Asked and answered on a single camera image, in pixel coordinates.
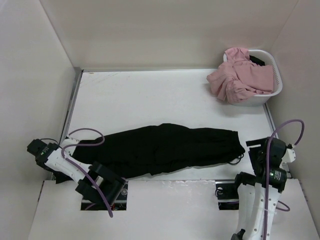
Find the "black trousers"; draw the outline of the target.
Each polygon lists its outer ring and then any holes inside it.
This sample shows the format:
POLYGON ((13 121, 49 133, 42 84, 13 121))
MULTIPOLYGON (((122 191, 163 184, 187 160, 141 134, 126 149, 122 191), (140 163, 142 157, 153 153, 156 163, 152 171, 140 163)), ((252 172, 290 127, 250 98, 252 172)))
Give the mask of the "black trousers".
POLYGON ((227 164, 245 153, 236 131, 172 123, 110 134, 97 145, 100 141, 81 140, 72 157, 84 164, 100 163, 125 179, 227 164))

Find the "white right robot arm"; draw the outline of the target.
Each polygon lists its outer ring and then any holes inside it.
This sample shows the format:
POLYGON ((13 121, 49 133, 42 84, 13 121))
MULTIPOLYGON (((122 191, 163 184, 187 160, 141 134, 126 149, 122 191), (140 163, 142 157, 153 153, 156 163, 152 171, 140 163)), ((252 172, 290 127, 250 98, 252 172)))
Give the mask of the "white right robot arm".
POLYGON ((254 174, 240 172, 232 185, 238 197, 238 223, 232 240, 269 240, 278 200, 285 189, 287 173, 280 168, 286 154, 286 143, 274 138, 247 141, 254 174))

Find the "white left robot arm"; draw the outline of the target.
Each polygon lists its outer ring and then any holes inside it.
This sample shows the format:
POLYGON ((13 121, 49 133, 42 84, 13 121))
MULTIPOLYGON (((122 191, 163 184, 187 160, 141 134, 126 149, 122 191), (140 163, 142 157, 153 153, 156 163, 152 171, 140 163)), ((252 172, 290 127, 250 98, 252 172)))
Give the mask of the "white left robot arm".
POLYGON ((75 160, 56 143, 34 139, 27 152, 41 168, 54 174, 64 174, 77 183, 76 192, 93 204, 110 206, 120 195, 126 181, 98 162, 85 164, 75 160))

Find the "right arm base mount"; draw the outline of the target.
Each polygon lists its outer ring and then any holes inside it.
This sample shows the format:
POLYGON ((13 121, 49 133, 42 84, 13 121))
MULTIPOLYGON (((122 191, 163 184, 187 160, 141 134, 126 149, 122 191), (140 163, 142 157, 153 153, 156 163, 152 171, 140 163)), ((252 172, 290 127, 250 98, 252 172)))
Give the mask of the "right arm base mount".
POLYGON ((233 180, 215 182, 215 196, 220 211, 236 211, 239 209, 239 195, 233 180))

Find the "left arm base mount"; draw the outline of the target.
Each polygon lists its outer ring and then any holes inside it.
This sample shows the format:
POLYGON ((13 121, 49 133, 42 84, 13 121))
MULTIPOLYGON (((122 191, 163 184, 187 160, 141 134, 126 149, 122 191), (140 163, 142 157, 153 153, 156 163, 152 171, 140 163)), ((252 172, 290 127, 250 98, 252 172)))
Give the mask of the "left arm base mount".
MULTIPOLYGON (((113 205, 110 206, 112 211, 125 211, 127 209, 127 199, 128 199, 128 183, 124 185, 117 199, 114 201, 113 205)), ((82 199, 81 211, 107 211, 107 207, 103 203, 102 205, 97 205, 86 199, 82 199)))

